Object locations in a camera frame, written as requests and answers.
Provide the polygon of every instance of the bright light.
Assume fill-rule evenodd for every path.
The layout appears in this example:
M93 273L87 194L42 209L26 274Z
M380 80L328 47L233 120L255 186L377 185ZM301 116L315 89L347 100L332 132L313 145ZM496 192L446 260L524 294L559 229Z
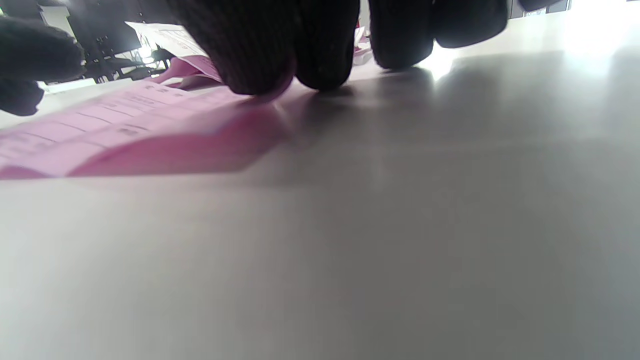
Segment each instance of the bright light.
M141 58L148 58L151 56L151 48L148 46L143 46L141 48L138 49L138 54L140 55Z

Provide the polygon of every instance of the gloved hand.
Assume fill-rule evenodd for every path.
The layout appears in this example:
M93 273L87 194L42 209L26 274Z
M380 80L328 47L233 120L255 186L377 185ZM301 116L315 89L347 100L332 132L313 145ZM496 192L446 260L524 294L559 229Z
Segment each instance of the gloved hand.
M44 94L36 81L79 76L83 60L84 51L66 32L0 17L0 110L33 115Z
M331 90L351 72L360 0L167 0L238 94L278 87L287 67ZM371 44L385 69L411 67L443 47L487 40L507 24L507 0L369 0ZM557 0L520 0L531 11Z

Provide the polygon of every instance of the black knit fabric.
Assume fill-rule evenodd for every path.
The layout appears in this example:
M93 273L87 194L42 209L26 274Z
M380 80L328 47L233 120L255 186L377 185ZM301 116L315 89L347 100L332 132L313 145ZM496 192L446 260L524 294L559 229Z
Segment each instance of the black knit fabric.
M18 116L35 114L44 91L35 81L0 79L0 110Z
M54 81L82 74L83 50L41 22L0 17L0 78Z
M83 58L82 49L62 30L0 17L0 110L34 114L44 94L36 81L78 76Z
M349 76L360 0L168 0L180 22L239 94L277 87L296 57L297 77L318 90ZM557 0L520 0L526 10ZM461 47L504 30L506 0L369 0L371 45L386 69L415 65L433 40Z

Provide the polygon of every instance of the white table surface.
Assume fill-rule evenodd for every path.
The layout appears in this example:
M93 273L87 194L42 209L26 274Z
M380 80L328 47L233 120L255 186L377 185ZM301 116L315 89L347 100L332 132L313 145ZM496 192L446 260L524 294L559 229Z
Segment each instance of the white table surface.
M639 359L639 21L359 67L241 172L1 182L0 359Z

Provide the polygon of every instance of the pink form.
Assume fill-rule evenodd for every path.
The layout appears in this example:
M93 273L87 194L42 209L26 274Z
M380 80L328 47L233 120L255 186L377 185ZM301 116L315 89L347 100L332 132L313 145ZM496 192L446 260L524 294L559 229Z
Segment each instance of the pink form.
M247 97L217 88L205 95L149 82L91 100L69 110L0 131L0 178L11 168L63 177L99 154L155 136L210 133L228 119L236 102ZM203 124L193 115L221 108Z

